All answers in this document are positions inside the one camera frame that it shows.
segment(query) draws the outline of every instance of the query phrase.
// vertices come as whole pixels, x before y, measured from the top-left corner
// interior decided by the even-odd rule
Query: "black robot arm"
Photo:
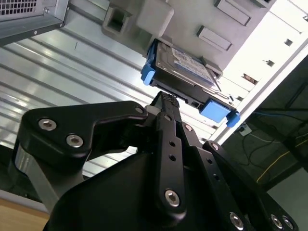
[[[137,153],[83,180],[87,160]],[[213,141],[202,145],[179,103],[43,108],[22,118],[13,163],[50,211],[46,231],[297,231],[294,220]]]

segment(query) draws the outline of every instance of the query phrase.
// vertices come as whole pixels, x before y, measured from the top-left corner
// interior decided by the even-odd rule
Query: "metal ventilation grille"
[[[0,0],[0,15],[35,12],[36,2],[37,0]]]

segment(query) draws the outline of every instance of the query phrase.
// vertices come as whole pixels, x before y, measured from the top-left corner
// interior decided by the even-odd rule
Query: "hard drive label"
[[[181,51],[178,51],[174,48],[172,48],[172,54],[178,60],[174,61],[177,67],[188,71],[189,73],[205,80],[211,85],[215,84],[213,79],[209,77],[210,74],[202,63],[199,63],[198,61],[194,60],[191,56]]]

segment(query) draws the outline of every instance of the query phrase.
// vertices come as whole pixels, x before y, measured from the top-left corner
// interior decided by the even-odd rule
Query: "blue plastic tab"
[[[237,111],[233,111],[233,112],[230,112],[228,115],[227,115],[227,126],[232,128],[234,127],[237,122],[239,122],[241,119],[240,117],[240,113],[238,113]]]
[[[145,85],[150,85],[154,74],[155,74],[155,69],[152,68],[152,64],[155,60],[155,46],[156,46],[157,42],[154,41],[153,44],[151,45],[149,51],[148,51],[148,58],[146,61],[146,64],[143,66],[142,70],[141,70],[141,79],[143,80],[143,83]]]
[[[143,80],[143,83],[145,85],[150,85],[154,74],[155,74],[155,70],[151,68],[151,65],[149,64],[144,65],[141,71],[141,79]]]
[[[209,100],[205,107],[200,111],[200,114],[216,123],[220,123],[230,113],[230,111],[229,108],[226,108],[213,100]]]

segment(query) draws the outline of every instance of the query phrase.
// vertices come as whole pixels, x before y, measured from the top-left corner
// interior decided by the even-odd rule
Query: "yellow cable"
[[[299,143],[297,146],[295,146],[295,148],[297,148],[298,146],[304,144],[308,142],[308,139]],[[259,182],[259,180],[265,175],[265,173],[267,173],[267,171],[274,165],[277,163],[278,160],[280,160],[280,158],[284,157],[285,155],[289,154],[290,151],[287,151],[286,153],[280,155],[273,163],[271,163],[271,165],[261,174],[261,176],[259,176],[259,178],[257,179],[257,183]]]

